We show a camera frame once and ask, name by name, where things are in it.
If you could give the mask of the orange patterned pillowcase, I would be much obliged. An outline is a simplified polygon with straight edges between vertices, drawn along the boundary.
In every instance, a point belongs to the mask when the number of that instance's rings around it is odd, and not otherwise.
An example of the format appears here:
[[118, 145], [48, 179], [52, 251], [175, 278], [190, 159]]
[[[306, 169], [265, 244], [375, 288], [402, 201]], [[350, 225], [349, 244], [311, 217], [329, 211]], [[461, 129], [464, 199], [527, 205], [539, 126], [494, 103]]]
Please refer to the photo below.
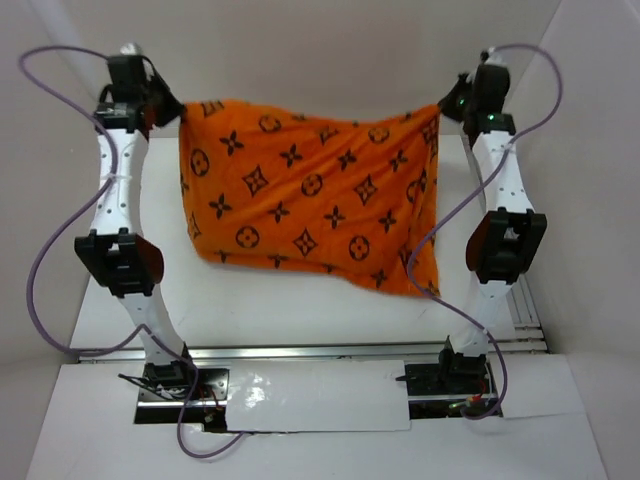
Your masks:
[[440, 111], [332, 120], [239, 100], [186, 105], [187, 231], [203, 259], [437, 294]]

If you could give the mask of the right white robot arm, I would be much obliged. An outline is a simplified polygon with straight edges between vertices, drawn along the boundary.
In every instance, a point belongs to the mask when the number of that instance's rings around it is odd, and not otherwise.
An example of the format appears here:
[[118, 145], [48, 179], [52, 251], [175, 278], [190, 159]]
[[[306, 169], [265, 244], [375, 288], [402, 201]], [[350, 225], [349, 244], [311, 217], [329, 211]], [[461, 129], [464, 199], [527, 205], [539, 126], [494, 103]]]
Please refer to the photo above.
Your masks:
[[485, 61], [460, 75], [439, 103], [442, 114], [462, 127], [484, 210], [465, 251], [470, 288], [463, 310], [474, 322], [446, 340], [436, 369], [438, 384], [448, 392], [483, 376], [486, 334], [497, 324], [513, 285], [529, 270], [547, 228], [545, 215], [535, 212], [525, 192], [515, 124], [503, 110], [510, 84], [507, 67]]

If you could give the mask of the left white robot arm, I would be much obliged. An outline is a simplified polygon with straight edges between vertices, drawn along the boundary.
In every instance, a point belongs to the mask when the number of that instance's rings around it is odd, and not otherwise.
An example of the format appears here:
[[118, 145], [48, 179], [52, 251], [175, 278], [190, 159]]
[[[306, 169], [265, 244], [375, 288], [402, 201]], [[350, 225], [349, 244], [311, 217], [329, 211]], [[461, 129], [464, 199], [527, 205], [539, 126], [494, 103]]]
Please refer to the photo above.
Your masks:
[[198, 376], [160, 292], [163, 255], [144, 238], [140, 216], [150, 132], [180, 117], [184, 107], [143, 54], [120, 53], [106, 64], [110, 82], [93, 113], [101, 155], [99, 196], [89, 232], [75, 239], [74, 251], [135, 326], [145, 353], [138, 385], [184, 399], [196, 390]]

